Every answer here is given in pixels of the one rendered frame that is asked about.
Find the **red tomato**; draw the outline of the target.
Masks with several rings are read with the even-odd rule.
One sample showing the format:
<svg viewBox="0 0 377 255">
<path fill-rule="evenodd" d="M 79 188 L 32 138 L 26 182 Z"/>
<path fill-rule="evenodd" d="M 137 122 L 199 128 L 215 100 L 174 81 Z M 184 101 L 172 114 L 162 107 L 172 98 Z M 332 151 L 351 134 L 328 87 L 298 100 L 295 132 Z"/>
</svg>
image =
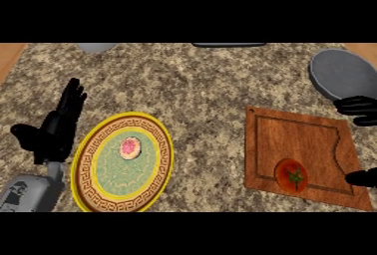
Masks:
<svg viewBox="0 0 377 255">
<path fill-rule="evenodd" d="M 280 189 L 288 193 L 299 193 L 307 185 L 307 171 L 299 162 L 291 158 L 282 159 L 273 171 Z"/>
</svg>

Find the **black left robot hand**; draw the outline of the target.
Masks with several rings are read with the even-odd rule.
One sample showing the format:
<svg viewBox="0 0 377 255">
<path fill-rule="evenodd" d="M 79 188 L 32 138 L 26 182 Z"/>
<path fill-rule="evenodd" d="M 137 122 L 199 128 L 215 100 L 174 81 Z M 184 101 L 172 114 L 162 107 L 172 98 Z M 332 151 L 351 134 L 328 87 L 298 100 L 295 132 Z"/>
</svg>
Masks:
<svg viewBox="0 0 377 255">
<path fill-rule="evenodd" d="M 72 78 L 61 93 L 57 107 L 48 112 L 39 127 L 16 124 L 10 132 L 20 147 L 33 152 L 33 163 L 63 162 L 70 154 L 76 122 L 87 98 L 79 80 Z"/>
</svg>

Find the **brown wooden cutting board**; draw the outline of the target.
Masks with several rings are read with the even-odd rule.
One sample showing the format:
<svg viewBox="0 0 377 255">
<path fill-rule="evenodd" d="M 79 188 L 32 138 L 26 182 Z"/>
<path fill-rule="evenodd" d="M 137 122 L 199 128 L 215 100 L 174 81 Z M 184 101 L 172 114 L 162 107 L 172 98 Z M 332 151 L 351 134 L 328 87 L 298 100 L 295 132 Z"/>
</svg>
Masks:
<svg viewBox="0 0 377 255">
<path fill-rule="evenodd" d="M 274 166 L 285 158 L 297 160 L 307 171 L 307 185 L 299 193 L 285 192 L 274 179 Z M 357 169 L 345 121 L 245 108 L 245 187 L 369 211 L 367 190 L 344 180 Z"/>
</svg>

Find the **pink round cupcake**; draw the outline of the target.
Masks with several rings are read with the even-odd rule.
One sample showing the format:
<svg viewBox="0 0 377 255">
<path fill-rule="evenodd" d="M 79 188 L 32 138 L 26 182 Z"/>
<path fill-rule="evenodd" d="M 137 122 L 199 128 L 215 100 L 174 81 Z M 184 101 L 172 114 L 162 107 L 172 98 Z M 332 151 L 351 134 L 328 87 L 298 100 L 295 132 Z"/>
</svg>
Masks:
<svg viewBox="0 0 377 255">
<path fill-rule="evenodd" d="M 124 160 L 131 160 L 138 157 L 141 152 L 141 142 L 134 136 L 128 136 L 119 147 L 119 155 Z"/>
</svg>

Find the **grey round pan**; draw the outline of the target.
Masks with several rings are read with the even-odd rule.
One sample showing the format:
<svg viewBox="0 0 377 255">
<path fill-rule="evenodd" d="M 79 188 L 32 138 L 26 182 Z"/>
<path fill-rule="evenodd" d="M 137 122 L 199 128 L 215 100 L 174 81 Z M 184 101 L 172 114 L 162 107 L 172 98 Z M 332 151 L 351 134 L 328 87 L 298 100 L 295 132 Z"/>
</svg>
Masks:
<svg viewBox="0 0 377 255">
<path fill-rule="evenodd" d="M 307 75 L 316 91 L 329 101 L 354 96 L 377 99 L 377 69 L 351 52 L 322 49 L 308 60 Z"/>
</svg>

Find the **pale grey bowl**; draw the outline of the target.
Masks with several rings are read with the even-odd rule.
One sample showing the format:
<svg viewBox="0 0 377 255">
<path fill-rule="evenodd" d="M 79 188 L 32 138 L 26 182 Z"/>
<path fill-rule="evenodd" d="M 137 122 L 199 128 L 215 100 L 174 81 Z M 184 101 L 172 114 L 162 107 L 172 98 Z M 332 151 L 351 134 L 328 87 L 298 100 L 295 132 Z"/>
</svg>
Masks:
<svg viewBox="0 0 377 255">
<path fill-rule="evenodd" d="M 78 43 L 78 48 L 85 53 L 103 53 L 116 46 L 115 43 Z"/>
</svg>

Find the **yellow-rimmed patterned plate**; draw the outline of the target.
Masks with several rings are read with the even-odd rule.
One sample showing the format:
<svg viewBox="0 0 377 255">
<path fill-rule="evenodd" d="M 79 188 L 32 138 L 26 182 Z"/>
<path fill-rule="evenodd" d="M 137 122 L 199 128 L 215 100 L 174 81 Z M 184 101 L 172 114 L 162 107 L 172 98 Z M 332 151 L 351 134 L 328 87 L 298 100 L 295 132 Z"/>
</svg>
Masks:
<svg viewBox="0 0 377 255">
<path fill-rule="evenodd" d="M 141 142 L 137 158 L 119 155 L 122 140 Z M 87 212 L 143 211 L 168 184 L 174 147 L 165 126 L 150 115 L 126 112 L 106 118 L 78 146 L 70 164 L 70 190 Z"/>
</svg>

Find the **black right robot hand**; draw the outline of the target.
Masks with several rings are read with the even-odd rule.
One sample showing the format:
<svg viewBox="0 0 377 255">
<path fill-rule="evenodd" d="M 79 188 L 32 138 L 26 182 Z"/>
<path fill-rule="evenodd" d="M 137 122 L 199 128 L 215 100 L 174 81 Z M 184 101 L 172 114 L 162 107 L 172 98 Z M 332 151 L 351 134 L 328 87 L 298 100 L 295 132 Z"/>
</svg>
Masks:
<svg viewBox="0 0 377 255">
<path fill-rule="evenodd" d="M 353 116 L 353 123 L 359 127 L 377 127 L 377 99 L 354 96 L 335 100 L 332 105 L 339 114 Z M 345 174 L 344 180 L 354 186 L 377 188 L 377 167 L 351 171 Z"/>
</svg>

